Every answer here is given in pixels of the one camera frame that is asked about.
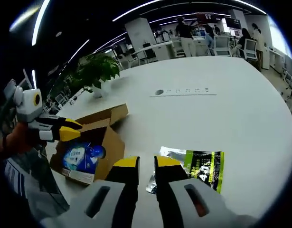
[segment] robot finger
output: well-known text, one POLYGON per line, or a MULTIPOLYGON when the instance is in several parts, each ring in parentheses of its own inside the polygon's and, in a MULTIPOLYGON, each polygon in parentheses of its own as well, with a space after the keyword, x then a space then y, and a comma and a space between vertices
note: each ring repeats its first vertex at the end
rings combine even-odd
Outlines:
POLYGON ((38 118, 36 118, 36 121, 42 124, 69 127, 75 130, 82 129, 82 125, 75 120, 59 117, 57 115, 42 114, 38 118))
POLYGON ((80 137, 80 132, 66 126, 54 125, 52 127, 52 134, 54 140, 59 140, 63 142, 70 141, 72 139, 80 137))

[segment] ceiling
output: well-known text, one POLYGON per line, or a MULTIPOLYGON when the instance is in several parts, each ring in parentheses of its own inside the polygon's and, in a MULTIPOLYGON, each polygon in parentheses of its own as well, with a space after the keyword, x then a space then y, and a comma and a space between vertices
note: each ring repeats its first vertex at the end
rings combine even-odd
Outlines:
MULTIPOLYGON (((34 46, 31 42, 39 9, 11 32, 9 28, 22 12, 32 7, 40 8, 43 1, 5 2, 4 4, 10 10, 4 14, 0 24, 0 77, 6 82, 10 76, 20 80, 23 78, 23 68, 27 72, 35 69, 38 85, 42 87, 50 77, 58 75, 60 69, 63 68, 62 65, 88 39, 90 41, 78 52, 71 63, 75 63, 79 57, 94 52, 107 41, 124 33, 124 24, 137 17, 145 17, 151 22, 194 12, 229 14, 231 9, 242 10, 245 14, 262 14, 235 0, 161 0, 134 10, 113 22, 116 17, 146 2, 148 1, 51 0, 42 18, 34 46), (48 76, 48 72, 57 65, 60 66, 58 70, 48 76)), ((248 2, 261 8, 258 3, 250 0, 248 2)), ((158 27, 160 23, 169 21, 170 19, 154 22, 151 27, 158 27)))

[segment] yellow fingertip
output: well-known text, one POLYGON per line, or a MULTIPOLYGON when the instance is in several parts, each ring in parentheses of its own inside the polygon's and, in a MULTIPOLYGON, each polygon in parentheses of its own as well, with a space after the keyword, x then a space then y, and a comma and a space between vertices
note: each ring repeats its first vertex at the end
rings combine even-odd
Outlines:
POLYGON ((137 156, 131 156, 129 158, 123 158, 117 161, 113 166, 118 166, 118 167, 135 167, 136 166, 136 160, 137 156))
POLYGON ((77 124, 77 125, 79 125, 79 126, 82 126, 80 123, 78 123, 78 122, 76 122, 75 120, 72 120, 72 119, 70 119, 70 118, 66 118, 66 121, 67 121, 67 122, 73 122, 73 123, 75 123, 75 124, 77 124))
POLYGON ((69 127, 62 126, 59 129, 60 141, 66 142, 80 137, 80 132, 69 127))
POLYGON ((176 159, 164 156, 156 156, 159 167, 180 165, 180 162, 176 159))

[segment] white flower pot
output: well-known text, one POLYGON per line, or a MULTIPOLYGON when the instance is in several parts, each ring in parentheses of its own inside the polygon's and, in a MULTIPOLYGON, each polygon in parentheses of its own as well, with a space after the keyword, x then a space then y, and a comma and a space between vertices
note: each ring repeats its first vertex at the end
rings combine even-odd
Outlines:
POLYGON ((107 80, 104 82, 101 79, 99 79, 99 81, 102 84, 101 89, 95 87, 94 85, 92 86, 94 98, 106 97, 111 92, 111 80, 107 80))

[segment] green plant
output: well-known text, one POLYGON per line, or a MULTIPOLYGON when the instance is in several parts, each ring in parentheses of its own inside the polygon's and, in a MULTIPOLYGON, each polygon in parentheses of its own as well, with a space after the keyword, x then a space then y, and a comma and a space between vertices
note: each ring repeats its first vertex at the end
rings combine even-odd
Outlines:
POLYGON ((117 60, 105 54, 97 54, 86 57, 87 63, 79 65, 77 71, 72 75, 84 86, 94 85, 101 89, 102 81, 110 80, 119 75, 119 63, 117 60))

